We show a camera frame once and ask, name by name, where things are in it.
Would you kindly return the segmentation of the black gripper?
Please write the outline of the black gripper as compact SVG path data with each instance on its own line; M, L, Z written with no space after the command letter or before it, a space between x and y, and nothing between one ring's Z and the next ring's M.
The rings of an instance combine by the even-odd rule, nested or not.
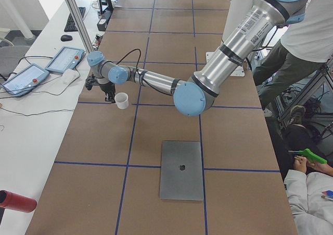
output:
M112 82L108 82L106 84L100 84L100 89L105 93L105 102L109 102L110 104L115 103L114 96L116 93L116 87Z

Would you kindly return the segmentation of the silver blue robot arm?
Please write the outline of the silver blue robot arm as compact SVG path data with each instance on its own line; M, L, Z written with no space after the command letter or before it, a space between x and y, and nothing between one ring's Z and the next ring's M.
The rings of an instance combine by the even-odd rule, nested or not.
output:
M206 65L187 80L168 77L134 66L121 66L93 51L87 61L102 85L127 81L148 86L173 97L177 110L185 116L198 116L209 109L220 93L221 84L266 37L274 26L298 23L304 19L308 0L252 0L243 20L213 52Z

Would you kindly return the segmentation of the seated person's hand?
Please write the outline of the seated person's hand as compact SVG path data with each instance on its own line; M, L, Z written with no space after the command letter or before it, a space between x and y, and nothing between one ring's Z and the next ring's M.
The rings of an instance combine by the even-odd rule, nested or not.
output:
M313 168L314 164L310 163L304 156L294 156L293 169L302 173L306 173L308 168Z

